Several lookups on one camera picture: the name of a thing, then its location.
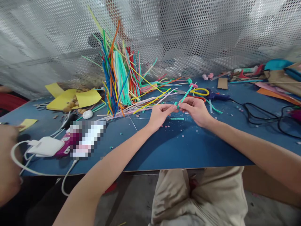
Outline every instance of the lap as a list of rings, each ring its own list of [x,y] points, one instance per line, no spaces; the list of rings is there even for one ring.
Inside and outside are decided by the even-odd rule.
[[[152,223],[184,214],[213,225],[244,225],[247,203],[241,173],[243,167],[205,170],[199,185],[189,195],[186,170],[160,171],[153,201]]]

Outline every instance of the floor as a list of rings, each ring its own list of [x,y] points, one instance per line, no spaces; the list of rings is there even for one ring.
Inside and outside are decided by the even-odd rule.
[[[97,208],[95,226],[148,225],[158,175],[127,175],[118,188],[104,195]],[[245,191],[249,212],[247,226],[301,225],[301,210]]]

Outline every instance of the scissor handle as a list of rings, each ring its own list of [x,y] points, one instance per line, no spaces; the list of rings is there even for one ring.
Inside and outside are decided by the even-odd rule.
[[[44,109],[46,109],[46,106],[37,106],[36,109],[37,110],[44,110]]]
[[[206,93],[205,94],[202,94],[202,93],[198,93],[196,92],[197,90],[203,90],[205,91]],[[194,94],[197,94],[197,95],[200,95],[200,96],[208,96],[209,95],[209,91],[207,89],[204,89],[204,88],[197,88],[197,89],[193,89],[190,91],[191,93],[194,93]]]

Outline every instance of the blue table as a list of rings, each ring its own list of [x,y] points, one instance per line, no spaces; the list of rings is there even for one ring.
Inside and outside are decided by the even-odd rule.
[[[281,108],[289,105],[287,102],[280,99],[264,96],[256,93],[258,88],[248,83],[230,84],[228,90],[216,89],[217,80],[197,81],[199,87],[209,87],[214,92],[221,94],[229,94],[234,100],[239,103],[251,102],[272,113],[280,112]],[[180,90],[187,91],[188,85],[179,87]],[[158,91],[151,92],[146,95],[146,98],[158,96]],[[183,95],[173,95],[179,101]],[[32,127],[28,128],[20,134],[20,140],[35,139],[39,140],[44,136],[49,136],[55,132],[60,126],[61,112],[53,112],[49,110],[37,111],[33,104],[40,104],[52,100],[52,98],[40,99],[35,102],[28,102],[22,107],[10,112],[0,118],[0,122],[9,122],[12,125],[20,124],[24,119],[38,119]],[[277,124],[272,123],[265,126],[255,127],[249,124],[246,119],[246,112],[241,112],[237,109],[237,104],[232,101],[222,102],[213,101],[216,109],[223,114],[213,113],[213,117],[223,121],[237,129],[261,137],[267,141],[278,144],[292,152],[301,155],[301,146],[296,144],[298,139],[281,134],[277,130]],[[106,114],[106,109],[97,111],[97,114]],[[258,111],[254,111],[258,116],[265,116]],[[130,116],[139,130],[143,128],[150,117],[150,111],[140,113],[140,117],[135,115]],[[160,128],[151,138],[141,147],[137,154],[126,166],[125,171],[142,171],[142,170],[159,170],[173,168],[203,168],[203,167],[218,167],[218,166],[239,166],[252,165],[253,163],[232,148],[230,145],[220,140],[214,134],[197,126],[191,119],[190,115],[177,113],[173,117],[183,117],[184,121],[166,120],[163,128]],[[96,120],[101,117],[94,116],[91,120]],[[300,127],[294,124],[283,123],[283,128],[290,131],[296,136],[301,136]],[[123,141],[130,138],[136,129],[133,126],[129,117],[118,118],[110,121],[107,125],[107,131],[100,141],[98,141],[94,153],[88,160],[79,161],[71,174],[87,173],[100,159],[108,154],[110,146],[117,147]],[[63,159],[41,158],[30,163],[29,167],[35,171],[64,175],[72,164],[69,157]]]

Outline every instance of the orange paper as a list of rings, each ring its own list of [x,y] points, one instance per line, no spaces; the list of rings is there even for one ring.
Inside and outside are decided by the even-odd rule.
[[[269,91],[269,90],[264,89],[264,88],[260,88],[257,92],[260,93],[260,94],[266,95],[266,96],[271,96],[271,97],[276,97],[276,98],[279,98],[279,99],[286,100],[286,101],[288,101],[288,102],[290,102],[290,103],[292,103],[292,104],[295,104],[295,105],[301,104],[300,101],[295,101],[295,100],[292,99],[292,98],[284,97],[284,96],[282,96],[282,95],[279,95],[279,94],[277,94],[277,93],[274,93],[274,92]]]

